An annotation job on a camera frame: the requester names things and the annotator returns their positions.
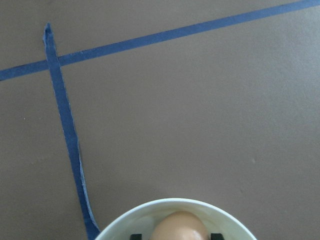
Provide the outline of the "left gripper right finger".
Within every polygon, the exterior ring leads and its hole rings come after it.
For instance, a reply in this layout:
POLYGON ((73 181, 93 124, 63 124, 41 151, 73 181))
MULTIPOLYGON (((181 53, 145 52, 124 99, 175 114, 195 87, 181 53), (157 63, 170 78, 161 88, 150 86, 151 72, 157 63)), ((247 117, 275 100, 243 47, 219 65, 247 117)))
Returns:
POLYGON ((221 233, 211 233, 210 239, 211 240, 223 240, 223 235, 221 233))

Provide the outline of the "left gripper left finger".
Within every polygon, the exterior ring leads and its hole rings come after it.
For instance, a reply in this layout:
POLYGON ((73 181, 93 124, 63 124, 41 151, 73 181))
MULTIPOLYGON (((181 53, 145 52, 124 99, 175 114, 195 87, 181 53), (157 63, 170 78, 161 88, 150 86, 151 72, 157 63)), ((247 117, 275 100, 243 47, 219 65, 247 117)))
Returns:
POLYGON ((131 240, 142 240, 142 234, 141 233, 132 234, 131 240))

